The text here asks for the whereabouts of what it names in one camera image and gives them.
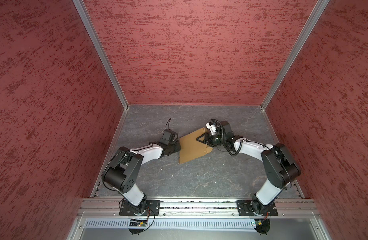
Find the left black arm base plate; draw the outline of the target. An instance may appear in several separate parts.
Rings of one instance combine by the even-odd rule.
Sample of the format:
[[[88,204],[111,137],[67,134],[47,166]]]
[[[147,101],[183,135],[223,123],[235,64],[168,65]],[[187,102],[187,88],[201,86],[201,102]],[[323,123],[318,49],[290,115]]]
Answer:
[[[160,212],[160,200],[144,200],[138,206],[132,205],[129,201],[124,200],[119,203],[120,216],[158,216]]]

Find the brown cardboard box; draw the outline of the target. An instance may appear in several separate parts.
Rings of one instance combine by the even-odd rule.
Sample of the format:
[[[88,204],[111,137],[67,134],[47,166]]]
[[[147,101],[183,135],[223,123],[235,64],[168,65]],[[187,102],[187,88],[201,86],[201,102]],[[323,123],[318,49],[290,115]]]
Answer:
[[[212,152],[212,147],[196,140],[205,133],[206,129],[201,128],[180,138],[181,150],[179,153],[179,164],[187,163]]]

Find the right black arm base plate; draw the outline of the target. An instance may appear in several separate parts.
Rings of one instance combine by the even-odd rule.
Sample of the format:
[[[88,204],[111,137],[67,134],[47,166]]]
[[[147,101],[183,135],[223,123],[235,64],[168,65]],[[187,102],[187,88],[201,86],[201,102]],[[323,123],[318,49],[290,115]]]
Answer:
[[[271,217],[278,216],[275,202],[263,205],[259,200],[236,201],[239,216],[245,217]]]

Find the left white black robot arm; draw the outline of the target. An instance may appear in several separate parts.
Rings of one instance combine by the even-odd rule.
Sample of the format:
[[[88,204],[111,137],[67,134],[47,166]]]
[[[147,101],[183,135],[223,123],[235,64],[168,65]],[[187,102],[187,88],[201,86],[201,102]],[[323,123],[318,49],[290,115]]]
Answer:
[[[152,142],[138,149],[120,147],[101,175],[103,185],[108,190],[122,195],[130,206],[131,212],[140,216],[147,211],[147,196],[136,184],[141,166],[180,150],[179,141],[168,144]]]

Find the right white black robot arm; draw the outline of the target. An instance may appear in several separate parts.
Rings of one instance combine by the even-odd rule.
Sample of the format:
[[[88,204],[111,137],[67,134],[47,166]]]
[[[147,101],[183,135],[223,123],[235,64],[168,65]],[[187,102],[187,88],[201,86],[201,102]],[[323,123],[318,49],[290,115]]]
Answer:
[[[209,147],[223,146],[231,155],[245,154],[263,163],[266,181],[261,189],[252,197],[248,211],[253,215],[262,216],[273,209],[274,200],[301,175],[301,169],[283,144],[265,145],[244,138],[233,136],[227,139],[223,135],[204,133],[196,141]]]

